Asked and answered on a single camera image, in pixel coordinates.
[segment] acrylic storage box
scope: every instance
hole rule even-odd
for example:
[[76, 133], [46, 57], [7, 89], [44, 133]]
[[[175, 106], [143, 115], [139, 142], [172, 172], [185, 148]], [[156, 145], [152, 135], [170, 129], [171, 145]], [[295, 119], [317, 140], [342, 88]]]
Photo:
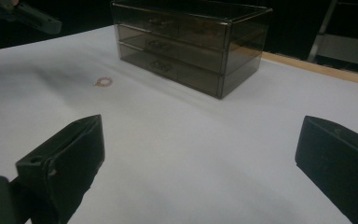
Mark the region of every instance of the acrylic storage box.
[[260, 63], [270, 8], [196, 0], [116, 0], [121, 60], [223, 98]]

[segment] drawer handle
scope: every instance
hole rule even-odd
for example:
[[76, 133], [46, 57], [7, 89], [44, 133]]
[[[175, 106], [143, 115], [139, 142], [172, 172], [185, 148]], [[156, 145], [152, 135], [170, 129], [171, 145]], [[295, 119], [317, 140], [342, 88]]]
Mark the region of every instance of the drawer handle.
[[159, 72], [168, 72], [172, 69], [172, 65], [170, 63], [163, 63], [160, 60], [154, 61], [149, 64], [150, 67], [154, 70], [158, 70]]
[[152, 25], [156, 25], [160, 29], [164, 29], [168, 25], [173, 23], [173, 21], [164, 21], [164, 20], [159, 19], [159, 18], [151, 18], [151, 19], [149, 19], [147, 21]]
[[148, 43], [149, 47], [154, 50], [166, 51], [171, 48], [169, 44], [160, 42], [158, 40], [152, 40]]

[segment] table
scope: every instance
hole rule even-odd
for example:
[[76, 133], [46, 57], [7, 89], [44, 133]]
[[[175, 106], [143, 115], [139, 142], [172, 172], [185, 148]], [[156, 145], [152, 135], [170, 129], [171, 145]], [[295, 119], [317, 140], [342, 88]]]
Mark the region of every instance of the table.
[[295, 153], [306, 115], [358, 132], [358, 83], [263, 59], [217, 100], [120, 61], [112, 26], [0, 49], [0, 175], [94, 114], [106, 159], [70, 223], [350, 223]]

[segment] small orange ring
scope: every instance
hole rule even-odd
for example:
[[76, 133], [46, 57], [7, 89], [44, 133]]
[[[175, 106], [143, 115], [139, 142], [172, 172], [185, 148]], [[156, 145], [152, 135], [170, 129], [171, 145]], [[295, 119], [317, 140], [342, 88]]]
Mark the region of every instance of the small orange ring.
[[100, 77], [94, 83], [94, 86], [108, 87], [108, 86], [112, 85], [112, 83], [113, 83], [112, 78], [110, 78], [110, 77]]

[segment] wooden table edge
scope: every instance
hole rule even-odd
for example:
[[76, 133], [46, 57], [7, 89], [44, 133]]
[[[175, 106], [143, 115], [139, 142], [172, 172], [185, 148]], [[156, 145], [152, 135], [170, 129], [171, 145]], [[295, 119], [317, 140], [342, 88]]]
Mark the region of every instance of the wooden table edge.
[[324, 75], [327, 75], [330, 77], [337, 77], [337, 78], [341, 78], [344, 80], [358, 83], [358, 74], [357, 73], [338, 70], [338, 69], [326, 67], [326, 66], [321, 66], [321, 65], [315, 64], [315, 63], [308, 63], [308, 62], [304, 62], [304, 61], [300, 61], [297, 59], [288, 58], [288, 57], [284, 57], [281, 55], [272, 54], [272, 53], [268, 53], [268, 52], [263, 52], [262, 58], [273, 61], [273, 62], [284, 63], [287, 65], [291, 65], [293, 67], [302, 68], [302, 69], [305, 69], [305, 70], [308, 70], [311, 72], [324, 74]]

